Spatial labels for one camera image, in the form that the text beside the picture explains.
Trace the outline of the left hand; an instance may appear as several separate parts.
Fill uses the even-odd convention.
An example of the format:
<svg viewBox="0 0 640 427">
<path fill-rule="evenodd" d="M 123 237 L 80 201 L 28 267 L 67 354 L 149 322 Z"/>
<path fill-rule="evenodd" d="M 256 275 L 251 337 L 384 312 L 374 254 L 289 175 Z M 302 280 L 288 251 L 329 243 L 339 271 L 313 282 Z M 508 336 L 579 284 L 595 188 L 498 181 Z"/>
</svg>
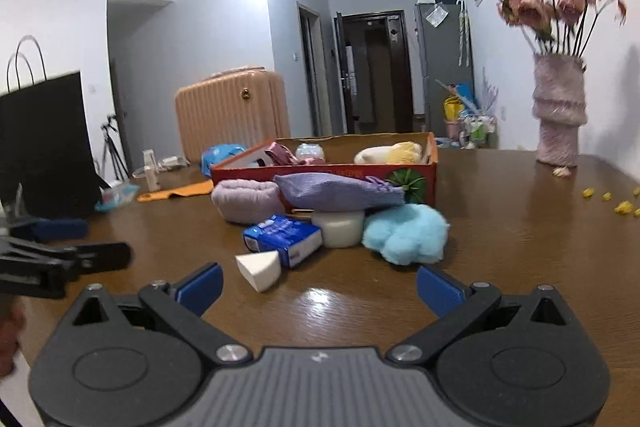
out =
<svg viewBox="0 0 640 427">
<path fill-rule="evenodd" d="M 14 360 L 20 350 L 20 336 L 25 327 L 25 314 L 20 299 L 15 299 L 0 329 L 0 377 L 6 378 L 14 371 Z"/>
</svg>

